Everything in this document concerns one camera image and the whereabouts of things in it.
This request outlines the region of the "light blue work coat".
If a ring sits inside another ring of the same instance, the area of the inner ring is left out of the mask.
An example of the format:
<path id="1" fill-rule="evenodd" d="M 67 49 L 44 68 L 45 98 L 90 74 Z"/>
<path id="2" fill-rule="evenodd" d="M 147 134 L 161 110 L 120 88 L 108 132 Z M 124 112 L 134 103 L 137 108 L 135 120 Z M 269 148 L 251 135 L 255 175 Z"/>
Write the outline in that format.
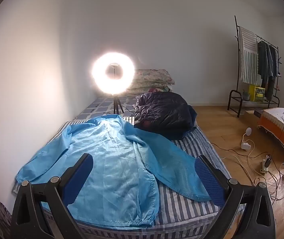
<path id="1" fill-rule="evenodd" d="M 210 200 L 194 170 L 194 157 L 116 115 L 67 126 L 15 179 L 45 183 L 85 153 L 93 157 L 93 169 L 69 206 L 79 221 L 107 228 L 150 227 L 159 211 L 160 183 L 188 199 Z"/>

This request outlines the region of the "black clothes rack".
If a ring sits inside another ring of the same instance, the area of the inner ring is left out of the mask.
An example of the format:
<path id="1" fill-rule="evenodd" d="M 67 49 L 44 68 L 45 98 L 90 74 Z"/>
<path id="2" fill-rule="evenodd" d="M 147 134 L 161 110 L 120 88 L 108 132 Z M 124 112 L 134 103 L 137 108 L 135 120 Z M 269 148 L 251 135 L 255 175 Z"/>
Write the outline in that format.
<path id="1" fill-rule="evenodd" d="M 239 117 L 245 104 L 280 105 L 279 48 L 252 31 L 240 26 L 235 19 L 238 49 L 237 83 L 230 90 L 227 109 Z"/>

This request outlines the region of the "dark hanging clothes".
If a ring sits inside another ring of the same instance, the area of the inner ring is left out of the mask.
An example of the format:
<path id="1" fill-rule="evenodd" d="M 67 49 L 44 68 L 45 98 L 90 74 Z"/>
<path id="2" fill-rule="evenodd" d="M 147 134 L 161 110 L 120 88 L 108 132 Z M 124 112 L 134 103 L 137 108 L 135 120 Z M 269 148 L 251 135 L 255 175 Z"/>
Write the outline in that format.
<path id="1" fill-rule="evenodd" d="M 258 43 L 258 74 L 261 87 L 265 88 L 265 98 L 271 101 L 279 75 L 278 51 L 263 40 Z"/>

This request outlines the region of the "white power strip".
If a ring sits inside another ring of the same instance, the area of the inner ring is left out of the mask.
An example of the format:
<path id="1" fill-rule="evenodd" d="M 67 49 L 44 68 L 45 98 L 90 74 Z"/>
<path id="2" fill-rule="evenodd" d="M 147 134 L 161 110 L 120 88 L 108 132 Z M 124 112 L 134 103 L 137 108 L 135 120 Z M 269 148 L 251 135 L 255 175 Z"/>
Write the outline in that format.
<path id="1" fill-rule="evenodd" d="M 272 162 L 272 156 L 271 155 L 266 155 L 266 157 L 262 160 L 261 162 L 261 173 L 265 174 L 266 172 L 268 172 L 268 168 L 270 166 Z"/>

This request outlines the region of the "striped blue white mattress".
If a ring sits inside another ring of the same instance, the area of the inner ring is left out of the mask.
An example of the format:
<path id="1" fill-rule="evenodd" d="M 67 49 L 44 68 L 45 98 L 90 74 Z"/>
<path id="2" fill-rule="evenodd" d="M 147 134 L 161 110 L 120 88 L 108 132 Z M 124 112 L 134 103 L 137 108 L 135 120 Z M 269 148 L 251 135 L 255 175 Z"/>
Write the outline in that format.
<path id="1" fill-rule="evenodd" d="M 170 141 L 117 115 L 65 124 L 19 170 L 16 184 L 61 176 L 85 153 L 93 169 L 68 209 L 86 236 L 199 238 L 218 214 L 195 159 L 203 155 L 229 172 L 200 128 Z"/>

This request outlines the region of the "blue checkered bed sheet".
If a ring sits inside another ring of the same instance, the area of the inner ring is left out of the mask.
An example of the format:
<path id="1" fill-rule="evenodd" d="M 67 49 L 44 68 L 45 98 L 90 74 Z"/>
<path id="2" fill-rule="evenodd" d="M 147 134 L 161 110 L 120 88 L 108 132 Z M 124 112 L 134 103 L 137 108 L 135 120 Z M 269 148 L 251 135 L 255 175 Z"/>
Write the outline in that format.
<path id="1" fill-rule="evenodd" d="M 119 97 L 123 112 L 119 106 L 119 114 L 124 117 L 134 117 L 135 97 Z M 87 106 L 74 120 L 88 120 L 95 117 L 114 114 L 114 98 L 99 97 Z"/>

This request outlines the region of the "yellow box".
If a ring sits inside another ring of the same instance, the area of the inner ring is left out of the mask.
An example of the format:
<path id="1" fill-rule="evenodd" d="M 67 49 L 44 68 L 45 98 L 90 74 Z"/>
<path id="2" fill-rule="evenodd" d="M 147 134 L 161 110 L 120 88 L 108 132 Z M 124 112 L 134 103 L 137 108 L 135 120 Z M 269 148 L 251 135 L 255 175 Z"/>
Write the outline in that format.
<path id="1" fill-rule="evenodd" d="M 248 93 L 250 95 L 250 101 L 262 103 L 265 96 L 265 88 L 256 85 L 250 85 L 248 88 Z"/>

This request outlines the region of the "dark navy down jacket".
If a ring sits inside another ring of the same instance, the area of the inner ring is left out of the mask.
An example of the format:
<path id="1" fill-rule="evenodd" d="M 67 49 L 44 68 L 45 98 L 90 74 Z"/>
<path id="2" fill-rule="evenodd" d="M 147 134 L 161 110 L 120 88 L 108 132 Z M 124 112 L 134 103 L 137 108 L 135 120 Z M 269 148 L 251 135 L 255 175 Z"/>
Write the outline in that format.
<path id="1" fill-rule="evenodd" d="M 148 92 L 136 97 L 134 127 L 181 140 L 196 127 L 197 113 L 179 94 Z"/>

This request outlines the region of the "striped hanging towel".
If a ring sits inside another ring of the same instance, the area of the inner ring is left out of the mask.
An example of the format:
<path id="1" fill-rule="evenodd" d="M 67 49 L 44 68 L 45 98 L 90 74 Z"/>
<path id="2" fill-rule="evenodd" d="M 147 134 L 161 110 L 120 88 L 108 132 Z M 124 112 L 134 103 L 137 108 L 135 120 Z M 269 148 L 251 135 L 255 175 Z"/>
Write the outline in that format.
<path id="1" fill-rule="evenodd" d="M 258 44 L 252 31 L 239 27 L 239 52 L 241 79 L 243 83 L 258 83 Z"/>

